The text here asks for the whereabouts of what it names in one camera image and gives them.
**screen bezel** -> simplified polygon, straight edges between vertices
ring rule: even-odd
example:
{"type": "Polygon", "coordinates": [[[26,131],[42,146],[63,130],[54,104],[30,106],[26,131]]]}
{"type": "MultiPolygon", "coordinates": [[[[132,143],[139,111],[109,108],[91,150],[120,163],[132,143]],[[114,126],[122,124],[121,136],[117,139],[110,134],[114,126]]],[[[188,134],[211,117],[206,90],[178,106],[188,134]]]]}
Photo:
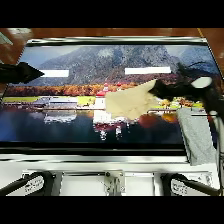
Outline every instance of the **screen bezel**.
{"type": "MultiPolygon", "coordinates": [[[[213,60],[223,79],[221,70],[206,38],[198,37],[74,37],[31,39],[24,46],[64,46],[64,45],[198,45],[208,46],[213,60]]],[[[100,144],[100,143],[40,143],[40,142],[1,142],[0,151],[4,154],[31,155],[133,155],[133,156],[186,156],[184,144],[100,144]]]]}

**white paper strip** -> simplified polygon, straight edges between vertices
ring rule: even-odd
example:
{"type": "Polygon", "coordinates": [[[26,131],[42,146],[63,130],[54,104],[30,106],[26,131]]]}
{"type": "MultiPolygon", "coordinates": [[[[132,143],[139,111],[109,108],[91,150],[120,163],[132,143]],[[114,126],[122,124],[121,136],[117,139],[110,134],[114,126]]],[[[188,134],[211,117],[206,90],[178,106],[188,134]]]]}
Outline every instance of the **white paper strip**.
{"type": "Polygon", "coordinates": [[[69,70],[40,70],[45,75],[41,77],[68,77],[69,70]]]}
{"type": "Polygon", "coordinates": [[[125,75],[171,73],[170,67],[125,68],[125,75]]]}

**gray towel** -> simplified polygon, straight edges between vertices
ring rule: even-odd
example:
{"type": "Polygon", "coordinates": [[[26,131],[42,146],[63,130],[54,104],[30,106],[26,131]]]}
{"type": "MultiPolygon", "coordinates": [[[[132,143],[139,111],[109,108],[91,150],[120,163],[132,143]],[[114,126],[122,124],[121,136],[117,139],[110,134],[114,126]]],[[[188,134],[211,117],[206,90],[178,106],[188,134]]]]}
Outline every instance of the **gray towel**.
{"type": "Polygon", "coordinates": [[[192,166],[216,162],[216,149],[213,147],[210,127],[205,112],[198,108],[181,108],[177,117],[181,126],[187,156],[192,166]]]}

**beige cloth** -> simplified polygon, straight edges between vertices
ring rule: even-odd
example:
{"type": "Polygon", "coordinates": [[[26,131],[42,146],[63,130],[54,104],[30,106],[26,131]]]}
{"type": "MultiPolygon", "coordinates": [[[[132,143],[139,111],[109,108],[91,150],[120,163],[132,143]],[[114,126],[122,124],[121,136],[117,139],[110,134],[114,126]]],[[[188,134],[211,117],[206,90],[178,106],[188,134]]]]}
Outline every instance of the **beige cloth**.
{"type": "Polygon", "coordinates": [[[142,85],[106,94],[106,112],[112,118],[126,117],[134,120],[146,114],[152,105],[156,104],[154,95],[148,91],[154,87],[156,79],[142,85]]]}

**landscape image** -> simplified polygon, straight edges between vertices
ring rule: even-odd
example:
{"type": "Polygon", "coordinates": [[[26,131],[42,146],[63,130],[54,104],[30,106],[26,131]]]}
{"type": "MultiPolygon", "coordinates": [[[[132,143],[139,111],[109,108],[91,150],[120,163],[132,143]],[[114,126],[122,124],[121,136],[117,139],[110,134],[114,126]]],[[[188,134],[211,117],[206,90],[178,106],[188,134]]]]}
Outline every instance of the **landscape image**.
{"type": "Polygon", "coordinates": [[[224,93],[218,67],[207,46],[26,47],[20,61],[39,70],[68,70],[69,75],[10,85],[0,112],[0,140],[182,144],[175,110],[203,110],[201,102],[183,97],[172,102],[156,98],[157,104],[150,111],[130,121],[125,117],[112,119],[105,112],[106,93],[153,79],[172,84],[201,76],[212,77],[224,93]],[[170,67],[171,73],[125,74],[125,68],[145,67],[170,67]]]}

